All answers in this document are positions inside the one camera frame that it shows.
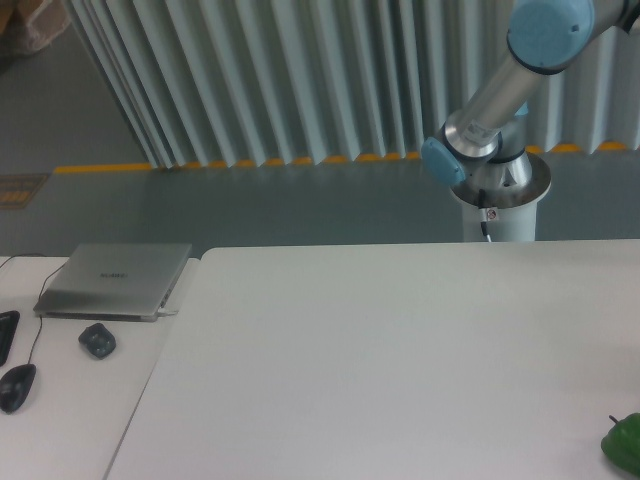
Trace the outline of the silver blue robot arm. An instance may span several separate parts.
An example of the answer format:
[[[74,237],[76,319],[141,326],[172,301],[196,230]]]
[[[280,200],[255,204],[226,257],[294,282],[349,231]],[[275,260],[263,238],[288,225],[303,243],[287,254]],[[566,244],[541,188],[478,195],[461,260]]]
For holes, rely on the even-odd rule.
[[[517,120],[542,81],[567,69],[610,27],[625,32],[639,17],[636,1],[518,1],[507,51],[468,103],[425,139],[424,166],[475,208],[513,208],[544,196],[549,167],[530,159]]]

